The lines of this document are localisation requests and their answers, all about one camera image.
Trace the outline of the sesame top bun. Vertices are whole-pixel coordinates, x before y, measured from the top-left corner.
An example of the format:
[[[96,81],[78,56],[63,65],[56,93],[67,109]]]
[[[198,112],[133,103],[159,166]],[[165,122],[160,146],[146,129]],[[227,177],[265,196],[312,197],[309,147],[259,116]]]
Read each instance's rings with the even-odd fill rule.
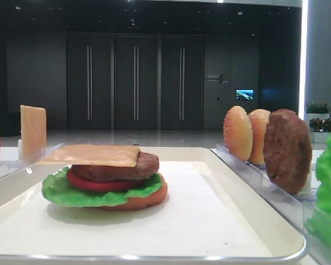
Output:
[[[253,129],[247,112],[233,106],[223,122],[223,140],[229,152],[239,160],[249,160],[253,147]]]

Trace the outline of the brown meat patty on burger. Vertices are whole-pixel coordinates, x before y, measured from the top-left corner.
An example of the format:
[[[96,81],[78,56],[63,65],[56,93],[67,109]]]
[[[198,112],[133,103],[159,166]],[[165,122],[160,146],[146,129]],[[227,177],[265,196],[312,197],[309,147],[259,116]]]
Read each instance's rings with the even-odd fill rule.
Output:
[[[139,181],[158,172],[159,158],[151,153],[140,152],[135,167],[72,165],[71,170],[78,177],[92,182]]]

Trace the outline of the orange cheese slice on burger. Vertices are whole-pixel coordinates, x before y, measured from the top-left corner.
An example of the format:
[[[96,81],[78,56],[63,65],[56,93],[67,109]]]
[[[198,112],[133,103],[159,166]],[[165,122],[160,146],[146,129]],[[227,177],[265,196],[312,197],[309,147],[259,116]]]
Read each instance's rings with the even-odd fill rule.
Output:
[[[135,167],[140,148],[127,145],[66,145],[39,164]]]

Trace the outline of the red tomato slice on burger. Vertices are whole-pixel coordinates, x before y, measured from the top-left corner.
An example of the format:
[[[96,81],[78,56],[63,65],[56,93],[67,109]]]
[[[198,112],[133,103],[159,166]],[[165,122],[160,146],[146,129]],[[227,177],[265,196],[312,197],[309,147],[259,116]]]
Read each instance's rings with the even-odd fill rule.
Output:
[[[77,176],[71,169],[69,169],[66,173],[67,180],[69,184],[74,186],[79,190],[85,190],[89,192],[111,192],[111,191],[121,191],[121,190],[129,190],[132,188],[137,188],[142,186],[146,181],[111,181],[111,182],[92,182],[85,180],[79,176]]]

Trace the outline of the green lettuce leaf on burger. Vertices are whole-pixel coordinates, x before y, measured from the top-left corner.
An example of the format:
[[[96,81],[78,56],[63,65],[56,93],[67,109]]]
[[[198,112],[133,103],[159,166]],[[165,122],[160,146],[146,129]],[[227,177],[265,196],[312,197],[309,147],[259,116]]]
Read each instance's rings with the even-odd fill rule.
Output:
[[[103,207],[125,204],[129,198],[145,198],[159,190],[161,181],[156,173],[137,188],[126,191],[89,192],[69,184],[66,173],[69,167],[48,175],[42,182],[42,196],[48,201],[64,207]]]

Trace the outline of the standing brown meat patty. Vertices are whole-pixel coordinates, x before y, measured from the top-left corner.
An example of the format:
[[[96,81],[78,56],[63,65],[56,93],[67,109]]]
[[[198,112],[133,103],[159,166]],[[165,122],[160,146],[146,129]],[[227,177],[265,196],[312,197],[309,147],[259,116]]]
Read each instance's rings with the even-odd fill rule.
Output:
[[[307,182],[312,160],[310,131],[292,110],[279,109],[269,115],[263,156],[269,179],[295,195]]]

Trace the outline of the standing orange cheese slice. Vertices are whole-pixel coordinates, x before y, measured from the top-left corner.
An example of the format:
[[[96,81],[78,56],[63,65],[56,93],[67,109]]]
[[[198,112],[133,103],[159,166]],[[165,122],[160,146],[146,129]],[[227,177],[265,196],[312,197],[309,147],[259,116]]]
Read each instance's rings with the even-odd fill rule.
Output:
[[[20,120],[22,159],[28,162],[40,156],[46,147],[46,109],[21,105]]]

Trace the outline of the standing green lettuce leaf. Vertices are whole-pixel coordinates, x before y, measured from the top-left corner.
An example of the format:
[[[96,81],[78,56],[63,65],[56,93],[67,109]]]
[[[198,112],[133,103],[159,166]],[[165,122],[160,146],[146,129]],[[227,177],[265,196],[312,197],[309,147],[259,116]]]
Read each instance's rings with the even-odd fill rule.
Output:
[[[317,190],[316,209],[307,220],[306,228],[331,250],[331,133],[327,148],[317,158],[316,177],[321,184]]]

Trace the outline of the bottom bun half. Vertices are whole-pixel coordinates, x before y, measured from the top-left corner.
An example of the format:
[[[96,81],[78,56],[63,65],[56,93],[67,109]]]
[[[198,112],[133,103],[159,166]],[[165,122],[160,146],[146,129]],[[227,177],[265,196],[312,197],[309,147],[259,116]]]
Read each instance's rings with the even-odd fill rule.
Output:
[[[156,173],[156,176],[161,181],[161,186],[159,190],[152,193],[150,196],[145,198],[132,197],[129,198],[125,204],[120,204],[117,206],[103,206],[101,209],[109,211],[138,211],[160,204],[167,196],[168,186],[160,173]]]

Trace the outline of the white metal tray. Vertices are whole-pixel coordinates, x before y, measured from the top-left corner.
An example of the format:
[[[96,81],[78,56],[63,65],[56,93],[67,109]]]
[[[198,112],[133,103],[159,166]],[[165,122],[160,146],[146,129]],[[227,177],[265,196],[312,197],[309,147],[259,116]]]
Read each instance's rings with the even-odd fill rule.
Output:
[[[65,208],[42,197],[63,168],[0,179],[0,264],[298,264],[305,237],[214,152],[149,147],[168,195],[140,211]]]

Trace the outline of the clear acrylic rack right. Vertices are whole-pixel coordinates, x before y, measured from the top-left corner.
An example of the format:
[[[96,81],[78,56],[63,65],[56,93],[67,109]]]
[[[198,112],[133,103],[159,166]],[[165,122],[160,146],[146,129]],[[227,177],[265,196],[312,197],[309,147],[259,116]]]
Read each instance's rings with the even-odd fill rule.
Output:
[[[331,264],[331,215],[317,207],[318,188],[314,162],[311,163],[308,182],[302,192],[289,195],[268,179],[263,165],[242,162],[221,144],[216,146],[215,153],[282,217],[305,235],[309,255],[318,264]]]

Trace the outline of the clear acrylic rack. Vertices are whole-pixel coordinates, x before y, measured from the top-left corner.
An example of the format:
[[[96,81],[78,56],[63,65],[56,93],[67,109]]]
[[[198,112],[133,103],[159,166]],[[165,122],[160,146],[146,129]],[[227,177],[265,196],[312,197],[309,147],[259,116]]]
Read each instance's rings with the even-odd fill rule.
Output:
[[[34,163],[52,154],[57,149],[64,146],[64,143],[50,145],[43,148],[41,152],[33,155],[32,158],[21,158],[20,147],[1,147],[0,148],[0,178],[23,168],[30,167]]]
[[[318,188],[314,162],[311,163],[308,182],[302,192],[289,195],[268,179],[263,165],[242,162],[221,144],[216,146],[215,153],[282,217],[305,235],[309,255],[318,264],[331,264],[331,215],[317,207]]]

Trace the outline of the potted plants in planters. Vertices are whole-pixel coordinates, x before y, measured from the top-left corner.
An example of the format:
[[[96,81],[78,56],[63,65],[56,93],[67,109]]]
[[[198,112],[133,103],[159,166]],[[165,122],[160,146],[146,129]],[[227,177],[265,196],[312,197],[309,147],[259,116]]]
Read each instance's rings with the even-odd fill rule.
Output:
[[[315,144],[324,144],[331,133],[331,108],[327,103],[316,104],[310,101],[306,104],[304,121],[307,123],[311,141]]]

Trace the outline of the clear acrylic rack left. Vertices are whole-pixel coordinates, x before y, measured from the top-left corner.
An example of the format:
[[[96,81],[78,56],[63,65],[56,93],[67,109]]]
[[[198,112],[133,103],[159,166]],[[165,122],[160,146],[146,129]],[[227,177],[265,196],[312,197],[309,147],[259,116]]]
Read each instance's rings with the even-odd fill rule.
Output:
[[[32,158],[21,158],[20,147],[1,147],[0,148],[0,178],[23,168],[30,167],[34,163],[52,154],[57,149],[64,146],[64,143],[50,145],[43,148],[41,152],[33,155]]]

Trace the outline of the small wall screen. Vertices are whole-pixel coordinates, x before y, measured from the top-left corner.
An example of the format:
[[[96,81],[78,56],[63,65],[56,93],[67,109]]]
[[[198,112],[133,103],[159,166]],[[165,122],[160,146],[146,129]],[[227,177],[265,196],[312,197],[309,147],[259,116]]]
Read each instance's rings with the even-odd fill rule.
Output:
[[[253,100],[254,91],[252,89],[237,89],[236,100]]]

